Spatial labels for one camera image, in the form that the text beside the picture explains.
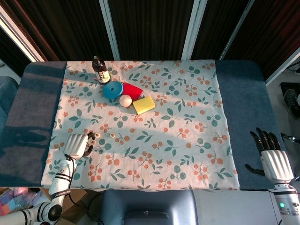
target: colorful cloth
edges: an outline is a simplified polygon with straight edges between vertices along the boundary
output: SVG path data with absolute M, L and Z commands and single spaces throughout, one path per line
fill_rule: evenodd
M 73 188 L 239 188 L 213 60 L 105 63 L 112 80 L 143 89 L 156 108 L 136 115 L 133 106 L 102 96 L 91 61 L 67 62 L 44 187 L 65 158 L 69 134 L 93 131 L 101 137 L 76 162 Z

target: cardboard box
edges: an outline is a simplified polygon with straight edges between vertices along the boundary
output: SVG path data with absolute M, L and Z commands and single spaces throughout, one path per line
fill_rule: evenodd
M 6 190 L 8 189 L 7 187 L 0 187 L 0 195 Z
M 49 200 L 51 200 L 49 189 L 43 187 L 41 187 L 40 189 L 49 198 Z M 71 197 L 75 203 L 79 202 L 86 194 L 87 192 L 83 189 L 71 189 Z M 74 204 L 71 202 L 69 196 L 66 195 L 62 204 L 62 213 L 70 209 L 73 205 Z
M 64 219 L 64 218 L 60 218 L 60 219 L 57 221 L 56 225 L 76 225 L 76 224 L 73 224 L 72 222 L 67 221 L 67 220 Z
M 77 224 L 86 212 L 86 209 L 73 205 L 61 215 L 61 218 L 66 219 L 73 224 Z
M 75 203 L 84 206 L 80 202 L 80 200 L 87 195 L 87 192 L 83 189 L 71 189 L 71 197 Z M 64 198 L 64 202 L 62 204 L 62 213 L 65 213 L 68 209 L 70 209 L 74 204 L 71 202 L 69 196 Z

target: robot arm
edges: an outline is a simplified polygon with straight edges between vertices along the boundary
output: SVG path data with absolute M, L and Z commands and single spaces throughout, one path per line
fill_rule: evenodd
M 281 150 L 280 142 L 272 133 L 256 128 L 259 137 L 250 132 L 255 140 L 256 147 L 261 156 L 263 170 L 253 169 L 250 165 L 245 167 L 252 173 L 266 176 L 274 184 L 273 192 L 279 208 L 282 221 L 285 225 L 300 225 L 300 206 L 297 191 L 289 185 L 294 175 L 286 152 Z
M 65 195 L 71 193 L 70 186 L 76 168 L 76 161 L 91 153 L 95 143 L 93 133 L 88 135 L 71 134 L 64 149 L 64 159 L 55 174 L 49 189 L 51 202 L 43 202 L 31 209 L 21 210 L 0 217 L 0 225 L 41 225 L 55 224 L 62 213 L 62 203 Z

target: blue table surface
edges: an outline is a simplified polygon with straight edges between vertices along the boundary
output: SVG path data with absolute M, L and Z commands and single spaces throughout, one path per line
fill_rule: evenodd
M 65 66 L 35 62 L 26 67 L 0 141 L 0 187 L 40 186 Z M 244 167 L 263 168 L 250 131 L 260 127 L 280 138 L 262 72 L 248 60 L 216 61 L 216 70 L 240 189 L 272 188 Z

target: black wire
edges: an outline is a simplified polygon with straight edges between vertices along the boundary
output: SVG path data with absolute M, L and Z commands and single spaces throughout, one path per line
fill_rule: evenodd
M 298 69 L 296 69 L 296 70 L 293 70 L 293 69 L 290 69 L 290 68 L 287 68 L 287 69 L 288 69 L 288 70 L 291 70 L 291 71 L 294 71 L 294 72 L 295 72 L 296 70 L 298 70 Z
M 89 205 L 88 205 L 88 216 L 89 216 L 89 212 L 90 212 L 90 205 L 91 205 L 91 203 L 93 202 L 93 200 L 94 200 L 95 198 L 97 198 L 99 195 L 102 195 L 102 194 L 103 194 L 103 193 L 99 193 L 99 194 L 95 195 L 95 196 L 90 200 L 90 203 L 89 203 Z M 100 219 L 100 218 L 98 218 L 98 217 L 97 217 L 97 220 L 93 220 L 93 221 L 94 221 L 94 222 L 101 221 L 101 223 L 102 223 L 103 225 L 105 225 L 104 222 L 102 221 L 102 219 Z
M 84 205 L 84 207 L 83 207 L 83 206 L 80 206 L 80 205 L 78 205 L 76 202 L 74 202 L 74 201 L 73 201 L 73 199 L 72 199 L 72 197 L 71 197 L 71 194 L 68 194 L 68 196 L 69 196 L 69 198 L 70 198 L 71 202 L 72 202 L 74 205 L 77 205 L 78 207 L 80 207 L 80 208 L 83 208 L 83 209 L 87 210 L 87 207 L 86 207 L 86 205 Z
M 70 183 L 69 183 L 69 188 L 68 189 L 70 189 L 71 188 L 71 182 L 72 182 L 72 180 L 73 180 L 73 176 L 74 176 L 74 172 L 75 172 L 75 165 L 74 165 L 74 161 L 73 161 L 73 158 L 72 157 L 70 157 L 71 158 L 71 161 L 72 161 L 72 164 L 73 164 L 73 172 L 72 172 L 72 176 L 71 176 L 71 181 L 70 181 Z
M 289 66 L 287 67 L 287 69 L 290 68 L 290 67 L 292 67 L 292 66 L 295 66 L 295 65 L 297 65 L 297 64 L 299 64 L 299 66 L 300 66 L 300 62 L 295 62 L 295 63 L 289 65 Z

